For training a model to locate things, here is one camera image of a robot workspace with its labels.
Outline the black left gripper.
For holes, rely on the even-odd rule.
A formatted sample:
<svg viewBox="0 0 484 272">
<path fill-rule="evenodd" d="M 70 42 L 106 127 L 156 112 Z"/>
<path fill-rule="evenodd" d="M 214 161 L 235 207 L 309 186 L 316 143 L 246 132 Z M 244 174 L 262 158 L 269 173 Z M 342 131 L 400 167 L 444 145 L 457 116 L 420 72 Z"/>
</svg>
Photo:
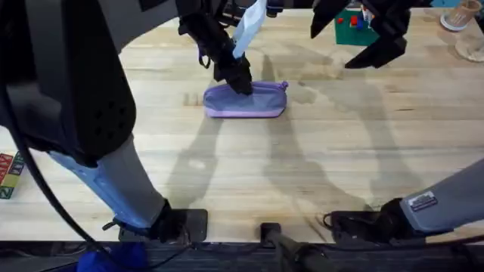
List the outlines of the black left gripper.
<svg viewBox="0 0 484 272">
<path fill-rule="evenodd" d="M 253 93 L 250 63 L 245 57 L 233 55 L 235 43 L 217 20 L 203 12 L 185 15 L 180 19 L 178 32 L 188 34 L 200 53 L 215 64 L 217 82 L 225 80 L 236 93 Z"/>
</svg>

